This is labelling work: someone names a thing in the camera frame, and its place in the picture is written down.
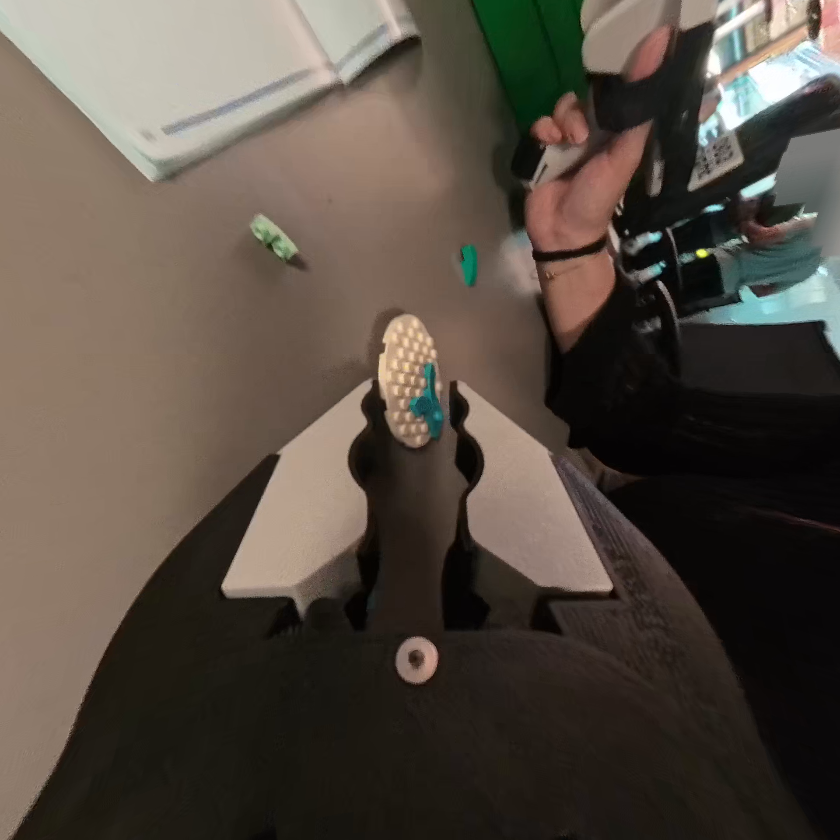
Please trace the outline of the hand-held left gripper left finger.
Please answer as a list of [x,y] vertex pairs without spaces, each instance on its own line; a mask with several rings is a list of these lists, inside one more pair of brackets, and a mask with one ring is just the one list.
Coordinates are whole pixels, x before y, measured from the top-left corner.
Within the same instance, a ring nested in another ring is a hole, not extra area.
[[229,600],[286,598],[305,615],[375,587],[369,489],[378,387],[363,380],[284,446],[222,582]]

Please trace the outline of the white round lego plate assembly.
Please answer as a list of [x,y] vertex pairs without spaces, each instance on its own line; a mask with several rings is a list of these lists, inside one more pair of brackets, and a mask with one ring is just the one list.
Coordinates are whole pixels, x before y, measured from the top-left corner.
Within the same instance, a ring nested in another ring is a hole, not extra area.
[[438,352],[418,317],[404,313],[388,323],[377,381],[385,422],[398,443],[419,449],[440,439],[445,411]]

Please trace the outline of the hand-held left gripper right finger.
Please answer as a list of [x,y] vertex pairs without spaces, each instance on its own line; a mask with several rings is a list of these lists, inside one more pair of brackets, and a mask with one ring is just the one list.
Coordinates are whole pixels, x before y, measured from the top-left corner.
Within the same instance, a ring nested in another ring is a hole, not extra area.
[[456,575],[489,609],[613,599],[613,579],[551,451],[462,381],[449,391],[458,502]]

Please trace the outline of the white instruction booklet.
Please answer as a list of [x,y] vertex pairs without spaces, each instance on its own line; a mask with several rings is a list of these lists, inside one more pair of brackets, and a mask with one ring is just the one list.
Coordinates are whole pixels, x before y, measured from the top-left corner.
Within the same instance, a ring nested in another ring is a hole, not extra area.
[[420,38],[379,1],[2,1],[1,26],[152,182]]

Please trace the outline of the green plastic bin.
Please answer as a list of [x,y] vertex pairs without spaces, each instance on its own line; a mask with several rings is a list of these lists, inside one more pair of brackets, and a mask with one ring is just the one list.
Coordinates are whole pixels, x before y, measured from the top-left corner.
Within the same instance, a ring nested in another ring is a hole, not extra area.
[[476,18],[520,131],[567,93],[585,100],[582,1],[473,1]]

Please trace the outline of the person's right hand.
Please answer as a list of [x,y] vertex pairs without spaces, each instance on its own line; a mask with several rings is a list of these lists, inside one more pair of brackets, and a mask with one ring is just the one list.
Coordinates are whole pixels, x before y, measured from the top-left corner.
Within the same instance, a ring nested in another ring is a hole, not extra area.
[[[637,47],[625,80],[652,76],[667,55],[671,27],[662,26]],[[542,253],[580,249],[603,237],[613,210],[643,159],[651,122],[614,135],[582,167],[562,180],[531,190],[525,204],[525,227],[532,247]],[[553,112],[536,121],[531,134],[542,144],[586,145],[589,126],[580,100],[568,92]]]

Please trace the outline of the light green lego piece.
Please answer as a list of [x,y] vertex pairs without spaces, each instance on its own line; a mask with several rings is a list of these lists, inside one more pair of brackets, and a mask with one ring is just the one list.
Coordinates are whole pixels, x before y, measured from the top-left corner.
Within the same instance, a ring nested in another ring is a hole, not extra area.
[[286,264],[298,260],[300,250],[294,241],[266,215],[258,213],[250,221],[249,229],[260,244]]

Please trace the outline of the person's right forearm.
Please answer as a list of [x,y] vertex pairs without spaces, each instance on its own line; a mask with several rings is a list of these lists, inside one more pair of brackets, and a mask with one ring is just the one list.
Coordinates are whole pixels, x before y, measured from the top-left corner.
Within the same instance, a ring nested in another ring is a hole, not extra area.
[[636,331],[634,289],[605,249],[535,256],[561,351],[548,404],[601,462],[640,476],[618,507],[838,529],[838,395],[688,386]]

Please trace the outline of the person's black clothing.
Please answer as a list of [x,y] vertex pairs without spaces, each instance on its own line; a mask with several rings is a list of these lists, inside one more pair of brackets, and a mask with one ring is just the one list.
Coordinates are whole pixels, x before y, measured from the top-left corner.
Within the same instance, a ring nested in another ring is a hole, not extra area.
[[758,479],[631,479],[569,454],[685,583],[796,799],[838,838],[838,461]]

